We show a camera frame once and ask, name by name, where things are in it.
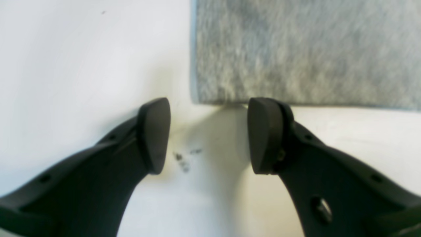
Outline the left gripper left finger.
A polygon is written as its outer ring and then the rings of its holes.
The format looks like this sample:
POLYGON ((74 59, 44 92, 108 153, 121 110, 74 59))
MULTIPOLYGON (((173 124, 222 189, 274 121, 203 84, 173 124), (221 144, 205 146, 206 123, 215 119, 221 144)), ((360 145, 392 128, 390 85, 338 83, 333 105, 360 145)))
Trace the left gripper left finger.
POLYGON ((136 186, 164 167, 170 104, 157 98, 92 147, 1 197, 1 229, 21 237, 116 237, 136 186))

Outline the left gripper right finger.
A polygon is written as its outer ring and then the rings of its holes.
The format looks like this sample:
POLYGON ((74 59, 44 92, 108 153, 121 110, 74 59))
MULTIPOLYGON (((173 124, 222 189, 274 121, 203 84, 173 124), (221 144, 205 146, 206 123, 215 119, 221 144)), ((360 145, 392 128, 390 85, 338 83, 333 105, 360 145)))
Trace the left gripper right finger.
POLYGON ((248 102, 255 174, 277 175, 307 237, 419 237, 420 196, 324 144, 271 98, 248 102))

